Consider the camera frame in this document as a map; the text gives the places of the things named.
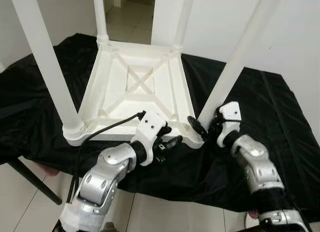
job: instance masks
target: pink object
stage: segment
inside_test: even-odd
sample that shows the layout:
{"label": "pink object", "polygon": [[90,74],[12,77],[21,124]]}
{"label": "pink object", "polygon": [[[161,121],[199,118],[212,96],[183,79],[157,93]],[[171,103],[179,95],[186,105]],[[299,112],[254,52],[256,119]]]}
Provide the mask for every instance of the pink object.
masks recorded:
{"label": "pink object", "polygon": [[53,177],[59,173],[59,170],[34,162],[47,176]]}
{"label": "pink object", "polygon": [[257,210],[254,210],[254,211],[249,211],[248,212],[250,217],[253,218],[253,219],[257,219],[258,218],[258,211]]}

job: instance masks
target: tiled floor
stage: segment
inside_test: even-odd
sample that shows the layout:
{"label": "tiled floor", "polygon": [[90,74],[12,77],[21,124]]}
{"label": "tiled floor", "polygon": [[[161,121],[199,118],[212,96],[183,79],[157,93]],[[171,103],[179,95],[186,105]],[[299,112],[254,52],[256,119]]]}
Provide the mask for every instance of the tiled floor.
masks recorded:
{"label": "tiled floor", "polygon": [[111,40],[150,44],[154,7],[127,2],[112,8],[106,16],[107,32]]}
{"label": "tiled floor", "polygon": [[[153,6],[126,3],[107,15],[112,40],[150,44]],[[21,160],[64,201],[71,176],[46,175],[31,161]],[[9,165],[0,165],[0,230],[4,232],[51,231],[63,204],[55,205]],[[232,232],[244,228],[245,213],[200,205],[171,202],[118,190],[105,222],[112,221],[119,232]],[[320,225],[313,225],[320,232]]]}

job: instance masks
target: black table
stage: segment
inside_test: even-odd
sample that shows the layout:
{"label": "black table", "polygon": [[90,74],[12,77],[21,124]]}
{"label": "black table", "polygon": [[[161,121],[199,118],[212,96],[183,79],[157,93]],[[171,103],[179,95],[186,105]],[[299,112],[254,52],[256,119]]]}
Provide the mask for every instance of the black table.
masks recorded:
{"label": "black table", "polygon": [[[76,34],[54,48],[75,107],[79,109],[97,54],[96,38]],[[182,55],[196,116],[225,63]],[[320,217],[320,148],[282,76],[245,68],[226,102],[238,101],[242,133],[263,143],[295,204],[309,222]],[[62,123],[32,55],[0,74],[0,163],[23,155],[72,173],[77,147],[68,145]],[[95,151],[80,168],[84,174],[102,148],[121,142],[90,142]],[[234,211],[253,209],[242,170],[228,151],[208,141],[194,150],[185,144],[163,164],[154,162],[128,174],[119,187],[169,200],[195,201]]]}

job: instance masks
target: white wall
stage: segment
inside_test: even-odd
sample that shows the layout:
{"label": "white wall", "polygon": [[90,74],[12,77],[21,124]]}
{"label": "white wall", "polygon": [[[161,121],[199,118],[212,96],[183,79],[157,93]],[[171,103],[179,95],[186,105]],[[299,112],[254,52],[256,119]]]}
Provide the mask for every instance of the white wall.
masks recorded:
{"label": "white wall", "polygon": [[[184,0],[156,0],[151,43],[170,45]],[[194,0],[184,53],[226,62],[258,0]],[[279,73],[320,142],[320,0],[282,0],[247,67]]]}
{"label": "white wall", "polygon": [[[38,0],[51,42],[57,45],[75,33],[93,34],[93,0]],[[0,0],[0,62],[7,67],[31,53],[11,0]]]}
{"label": "white wall", "polygon": [[107,13],[114,7],[114,0],[104,0],[104,11]]}

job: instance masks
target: white plastic stool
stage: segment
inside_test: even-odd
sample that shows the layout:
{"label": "white plastic stool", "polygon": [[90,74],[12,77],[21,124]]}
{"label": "white plastic stool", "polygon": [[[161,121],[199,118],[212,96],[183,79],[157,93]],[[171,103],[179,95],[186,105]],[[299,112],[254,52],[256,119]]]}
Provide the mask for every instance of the white plastic stool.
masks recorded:
{"label": "white plastic stool", "polygon": [[[203,141],[187,117],[195,116],[181,62],[182,44],[193,0],[184,0],[171,47],[109,41],[103,0],[94,0],[98,53],[82,100],[76,112],[63,78],[37,0],[12,0],[35,60],[63,123],[69,144],[78,146],[90,134],[119,122],[136,112],[154,110],[172,132],[164,137],[183,136],[183,142],[199,148]],[[226,99],[264,31],[280,0],[260,0],[225,66],[199,121],[208,129],[214,110]],[[115,127],[96,140],[129,141],[137,120]]]}

